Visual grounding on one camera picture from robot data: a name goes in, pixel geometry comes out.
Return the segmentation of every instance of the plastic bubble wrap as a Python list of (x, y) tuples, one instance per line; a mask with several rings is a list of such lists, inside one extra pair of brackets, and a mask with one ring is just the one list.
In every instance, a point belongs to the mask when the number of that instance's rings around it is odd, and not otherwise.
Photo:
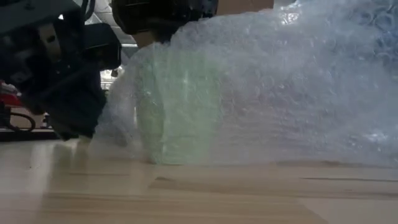
[(299, 1), (191, 22), (133, 56), (91, 150), (163, 164), (396, 166), (397, 2)]

